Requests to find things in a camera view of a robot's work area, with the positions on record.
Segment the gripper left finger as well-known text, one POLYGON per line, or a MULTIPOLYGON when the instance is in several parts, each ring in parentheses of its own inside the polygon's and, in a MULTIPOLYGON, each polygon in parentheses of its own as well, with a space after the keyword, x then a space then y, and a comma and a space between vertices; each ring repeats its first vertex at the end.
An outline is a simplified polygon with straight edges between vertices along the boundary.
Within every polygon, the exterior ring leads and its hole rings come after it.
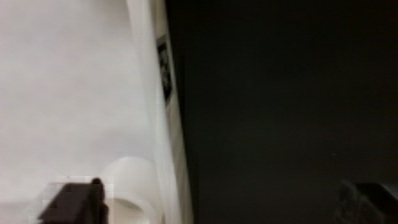
POLYGON ((108 224, 104 186, 99 178, 67 183, 38 214, 38 224, 108 224))

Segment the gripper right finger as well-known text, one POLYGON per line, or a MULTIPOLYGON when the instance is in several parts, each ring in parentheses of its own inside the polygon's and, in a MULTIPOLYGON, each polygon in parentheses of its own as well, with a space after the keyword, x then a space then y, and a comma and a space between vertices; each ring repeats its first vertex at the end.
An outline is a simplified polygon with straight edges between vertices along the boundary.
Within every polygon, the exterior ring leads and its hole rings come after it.
POLYGON ((340 182, 337 224, 398 224, 398 184, 340 182))

